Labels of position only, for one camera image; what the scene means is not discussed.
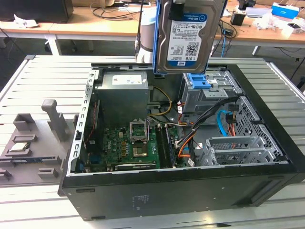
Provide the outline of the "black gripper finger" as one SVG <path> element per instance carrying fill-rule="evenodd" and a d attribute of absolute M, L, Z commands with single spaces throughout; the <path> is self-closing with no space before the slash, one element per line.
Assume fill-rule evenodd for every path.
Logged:
<path fill-rule="evenodd" d="M 183 19 L 183 4 L 172 2 L 169 9 L 168 19 L 182 20 Z"/>

